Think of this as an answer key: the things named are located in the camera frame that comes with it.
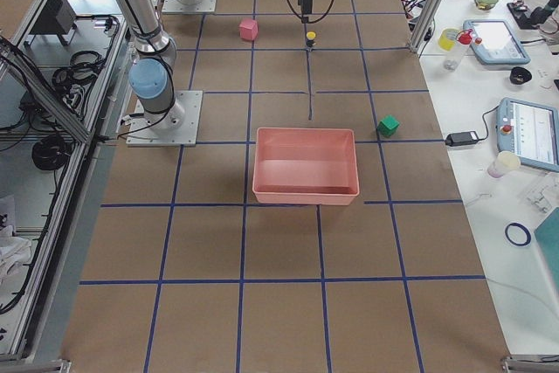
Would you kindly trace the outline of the pink cube centre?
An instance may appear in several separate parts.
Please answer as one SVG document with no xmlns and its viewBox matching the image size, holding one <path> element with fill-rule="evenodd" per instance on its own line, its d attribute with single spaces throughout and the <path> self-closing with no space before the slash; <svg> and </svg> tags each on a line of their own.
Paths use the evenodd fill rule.
<svg viewBox="0 0 559 373">
<path fill-rule="evenodd" d="M 239 36 L 244 41 L 254 41 L 259 34 L 259 25 L 255 19 L 243 19 L 239 25 Z"/>
</svg>

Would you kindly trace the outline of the yellow push button switch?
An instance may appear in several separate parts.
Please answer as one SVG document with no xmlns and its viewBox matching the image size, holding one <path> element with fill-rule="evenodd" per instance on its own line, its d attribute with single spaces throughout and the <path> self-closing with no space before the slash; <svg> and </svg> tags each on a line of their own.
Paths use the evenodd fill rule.
<svg viewBox="0 0 559 373">
<path fill-rule="evenodd" d="M 315 46 L 315 44 L 316 44 L 316 41 L 315 41 L 315 40 L 316 40 L 316 33 L 315 33 L 314 31 L 308 31 L 308 32 L 306 33 L 306 41 L 305 41 L 305 44 L 306 44 L 306 48 L 307 48 L 309 51 L 311 51 L 311 50 L 314 49 L 314 46 Z"/>
</svg>

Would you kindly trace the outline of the teach pendant far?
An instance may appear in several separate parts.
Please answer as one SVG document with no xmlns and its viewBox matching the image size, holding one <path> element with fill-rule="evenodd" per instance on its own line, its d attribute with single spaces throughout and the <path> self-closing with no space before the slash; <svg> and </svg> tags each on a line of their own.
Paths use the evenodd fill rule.
<svg viewBox="0 0 559 373">
<path fill-rule="evenodd" d="M 508 22 L 498 19 L 468 19 L 463 29 L 471 29 L 481 38 L 480 44 L 473 44 L 473 53 L 485 66 L 526 65 L 530 57 Z"/>
</svg>

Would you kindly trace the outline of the teach pendant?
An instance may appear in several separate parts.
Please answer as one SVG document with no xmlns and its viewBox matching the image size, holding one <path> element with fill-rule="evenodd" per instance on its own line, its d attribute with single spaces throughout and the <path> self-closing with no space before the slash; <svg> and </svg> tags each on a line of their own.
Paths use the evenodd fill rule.
<svg viewBox="0 0 559 373">
<path fill-rule="evenodd" d="M 521 164 L 558 171 L 558 110 L 503 98 L 496 112 L 497 148 L 516 154 Z"/>
<path fill-rule="evenodd" d="M 468 19 L 463 29 L 471 29 L 481 38 L 480 44 L 473 44 L 473 53 L 485 66 L 526 65 L 530 57 L 508 22 L 498 19 Z"/>
</svg>

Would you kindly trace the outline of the black power adapter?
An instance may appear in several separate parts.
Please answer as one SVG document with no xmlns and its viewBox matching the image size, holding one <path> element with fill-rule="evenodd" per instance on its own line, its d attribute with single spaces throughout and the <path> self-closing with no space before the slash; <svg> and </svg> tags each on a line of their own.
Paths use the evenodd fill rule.
<svg viewBox="0 0 559 373">
<path fill-rule="evenodd" d="M 470 146 L 479 141 L 480 138 L 475 131 L 454 132 L 445 138 L 445 145 L 448 147 Z"/>
</svg>

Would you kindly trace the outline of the teach pendant near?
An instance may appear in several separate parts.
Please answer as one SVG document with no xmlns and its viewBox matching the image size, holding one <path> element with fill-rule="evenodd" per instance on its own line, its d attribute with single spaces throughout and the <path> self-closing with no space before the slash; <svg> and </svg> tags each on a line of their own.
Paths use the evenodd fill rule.
<svg viewBox="0 0 559 373">
<path fill-rule="evenodd" d="M 497 148 L 516 154 L 521 164 L 558 171 L 558 110 L 503 98 L 496 112 Z"/>
</svg>

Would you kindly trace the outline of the green cube near gripper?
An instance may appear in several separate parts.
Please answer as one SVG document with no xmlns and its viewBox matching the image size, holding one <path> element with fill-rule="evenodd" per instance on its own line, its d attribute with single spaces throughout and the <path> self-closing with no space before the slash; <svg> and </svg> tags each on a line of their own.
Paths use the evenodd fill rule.
<svg viewBox="0 0 559 373">
<path fill-rule="evenodd" d="M 400 127 L 400 121 L 393 115 L 384 116 L 376 127 L 376 131 L 383 137 L 393 136 Z"/>
</svg>

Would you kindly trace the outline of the pink plastic tray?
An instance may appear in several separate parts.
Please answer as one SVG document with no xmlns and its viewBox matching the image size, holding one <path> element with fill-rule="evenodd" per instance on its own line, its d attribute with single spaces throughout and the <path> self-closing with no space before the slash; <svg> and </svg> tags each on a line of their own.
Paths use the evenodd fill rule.
<svg viewBox="0 0 559 373">
<path fill-rule="evenodd" d="M 262 204 L 351 204 L 360 194 L 354 131 L 259 128 L 252 191 Z"/>
</svg>

